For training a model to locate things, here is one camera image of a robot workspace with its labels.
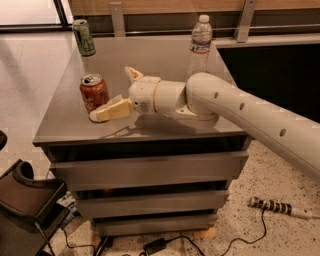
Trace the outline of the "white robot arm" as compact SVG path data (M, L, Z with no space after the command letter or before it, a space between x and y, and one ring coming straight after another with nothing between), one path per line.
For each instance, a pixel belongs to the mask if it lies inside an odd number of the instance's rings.
M136 111L198 122L223 117L320 183L320 124L246 93L225 80L197 73L185 82L144 76L128 67L131 86L122 96L91 111L94 122L124 118Z

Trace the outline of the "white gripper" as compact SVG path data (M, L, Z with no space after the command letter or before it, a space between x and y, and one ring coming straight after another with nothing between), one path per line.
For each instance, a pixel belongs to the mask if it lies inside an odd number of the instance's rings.
M129 66L125 67L125 73L133 83L128 92L129 98L117 95L108 103L101 105L89 114L93 122L105 122L129 116L134 109L140 114L154 114L154 94L160 77L143 77L143 74Z

